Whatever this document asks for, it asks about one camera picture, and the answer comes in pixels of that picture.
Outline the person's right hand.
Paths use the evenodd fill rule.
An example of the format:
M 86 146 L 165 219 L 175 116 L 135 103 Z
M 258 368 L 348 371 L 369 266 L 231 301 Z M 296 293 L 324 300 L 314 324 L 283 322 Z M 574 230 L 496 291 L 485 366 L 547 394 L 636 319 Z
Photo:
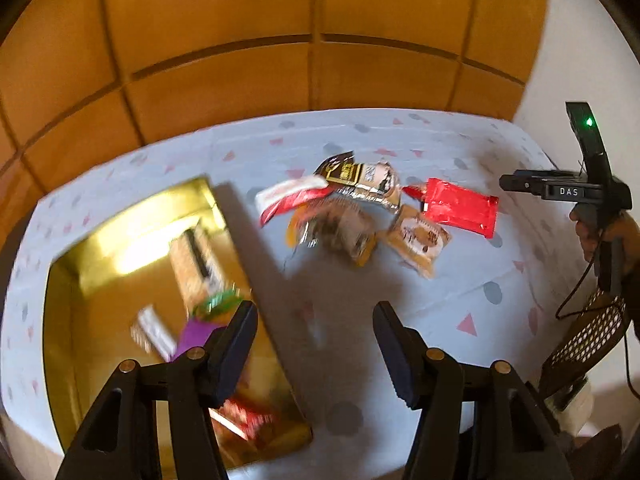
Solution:
M 596 253 L 600 234 L 579 219 L 577 207 L 574 207 L 570 212 L 570 220 L 575 223 L 575 232 L 578 236 L 582 253 L 585 260 L 589 262 Z M 626 212 L 608 227 L 602 240 L 604 242 L 612 242 L 618 238 L 623 242 L 625 256 L 623 274 L 627 275 L 634 270 L 634 267 L 639 262 L 640 234 L 638 224 Z

